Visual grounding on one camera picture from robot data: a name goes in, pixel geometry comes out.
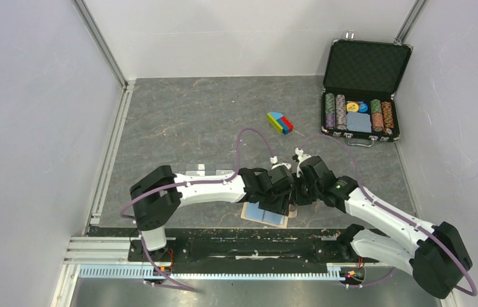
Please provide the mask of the beige card holder wallet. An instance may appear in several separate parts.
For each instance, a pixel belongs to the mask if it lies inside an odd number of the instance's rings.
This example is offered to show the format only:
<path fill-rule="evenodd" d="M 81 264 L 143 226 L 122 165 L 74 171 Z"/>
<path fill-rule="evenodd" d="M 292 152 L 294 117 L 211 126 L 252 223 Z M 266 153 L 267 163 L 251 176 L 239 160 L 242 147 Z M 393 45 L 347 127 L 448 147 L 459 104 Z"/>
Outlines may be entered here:
<path fill-rule="evenodd" d="M 284 216 L 268 210 L 263 210 L 258 203 L 244 203 L 241 211 L 241 219 L 253 221 L 276 228 L 287 228 L 289 216 Z"/>

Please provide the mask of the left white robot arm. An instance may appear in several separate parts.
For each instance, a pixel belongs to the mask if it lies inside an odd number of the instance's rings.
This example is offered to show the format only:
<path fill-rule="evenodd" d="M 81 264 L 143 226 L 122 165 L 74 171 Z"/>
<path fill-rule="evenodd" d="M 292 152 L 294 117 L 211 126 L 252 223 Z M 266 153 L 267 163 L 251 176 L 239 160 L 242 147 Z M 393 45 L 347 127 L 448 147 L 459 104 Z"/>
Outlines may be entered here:
<path fill-rule="evenodd" d="M 213 176 L 176 174 L 171 166 L 156 168 L 130 188 L 134 220 L 144 252 L 152 260 L 168 254 L 165 224 L 179 207 L 222 201 L 258 203 L 281 215 L 289 212 L 294 177 L 289 163 L 264 168 L 241 168 Z"/>

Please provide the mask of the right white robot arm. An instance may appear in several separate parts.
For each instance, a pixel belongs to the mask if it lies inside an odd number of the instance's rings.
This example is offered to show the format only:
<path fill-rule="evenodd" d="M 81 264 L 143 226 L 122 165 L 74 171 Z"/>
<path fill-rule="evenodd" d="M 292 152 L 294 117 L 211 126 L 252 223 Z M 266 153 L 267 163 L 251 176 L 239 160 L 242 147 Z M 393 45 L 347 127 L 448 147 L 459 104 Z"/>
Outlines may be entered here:
<path fill-rule="evenodd" d="M 391 265 L 438 299 L 447 298 L 469 277 L 472 260 L 454 225 L 433 224 L 405 213 L 355 179 L 337 178 L 319 156 L 299 152 L 293 159 L 298 164 L 294 196 L 298 205 L 321 201 L 375 228 L 347 227 L 337 239 L 341 259 L 359 256 Z"/>

